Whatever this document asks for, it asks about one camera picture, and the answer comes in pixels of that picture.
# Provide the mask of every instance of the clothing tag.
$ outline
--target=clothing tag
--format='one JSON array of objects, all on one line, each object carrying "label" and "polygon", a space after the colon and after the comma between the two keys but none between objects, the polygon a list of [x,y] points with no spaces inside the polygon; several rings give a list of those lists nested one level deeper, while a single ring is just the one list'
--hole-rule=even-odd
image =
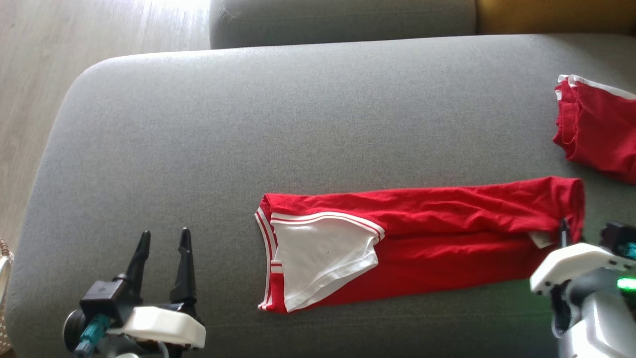
[{"label": "clothing tag", "polygon": [[528,233],[532,242],[537,245],[538,248],[548,247],[553,244],[550,240],[550,234],[546,231],[530,231]]}]

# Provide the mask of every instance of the couch backrest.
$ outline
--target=couch backrest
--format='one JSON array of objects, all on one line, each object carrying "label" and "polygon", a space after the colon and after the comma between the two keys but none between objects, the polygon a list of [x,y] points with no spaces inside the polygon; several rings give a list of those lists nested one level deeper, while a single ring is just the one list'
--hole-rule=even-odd
[{"label": "couch backrest", "polygon": [[471,35],[474,0],[212,0],[211,48]]}]

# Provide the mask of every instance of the white fabric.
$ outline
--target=white fabric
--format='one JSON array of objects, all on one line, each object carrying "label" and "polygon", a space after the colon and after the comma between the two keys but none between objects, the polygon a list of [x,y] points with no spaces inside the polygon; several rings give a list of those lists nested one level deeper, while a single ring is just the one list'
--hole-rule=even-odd
[{"label": "white fabric", "polygon": [[[604,85],[602,83],[598,83],[598,82],[594,82],[594,81],[590,81],[586,78],[583,78],[581,76],[577,76],[577,75],[559,75],[558,77],[558,81],[559,83],[561,83],[561,81],[567,79],[567,84],[570,85],[570,87],[576,87],[576,82],[580,82],[580,83],[585,83],[586,85],[590,86],[590,87],[595,87],[598,89],[602,89],[605,90],[615,96],[619,96],[628,100],[633,100],[636,99],[636,94],[627,92],[625,90],[621,90],[621,89],[617,89],[616,87],[611,87],[608,85]],[[556,94],[557,99],[561,100],[561,95],[560,93]]]},{"label": "white fabric", "polygon": [[282,267],[288,312],[324,299],[378,264],[373,245],[384,230],[369,220],[333,212],[272,213],[270,223],[278,241],[272,265]]}]

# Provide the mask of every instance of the teal connector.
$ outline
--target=teal connector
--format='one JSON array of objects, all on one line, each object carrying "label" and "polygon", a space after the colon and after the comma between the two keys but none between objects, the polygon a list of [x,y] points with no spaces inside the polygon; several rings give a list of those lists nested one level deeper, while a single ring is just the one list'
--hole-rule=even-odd
[{"label": "teal connector", "polygon": [[627,257],[636,260],[636,243],[627,243]]},{"label": "teal connector", "polygon": [[79,337],[80,343],[73,352],[73,358],[92,357],[95,347],[110,327],[111,320],[107,316],[96,315]]}]

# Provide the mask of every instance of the green light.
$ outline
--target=green light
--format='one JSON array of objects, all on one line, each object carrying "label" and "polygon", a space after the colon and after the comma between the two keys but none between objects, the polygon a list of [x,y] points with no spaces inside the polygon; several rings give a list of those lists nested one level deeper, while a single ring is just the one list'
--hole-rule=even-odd
[{"label": "green light", "polygon": [[616,281],[616,286],[618,286],[618,288],[621,290],[634,291],[636,290],[636,278],[619,278],[618,281]]}]

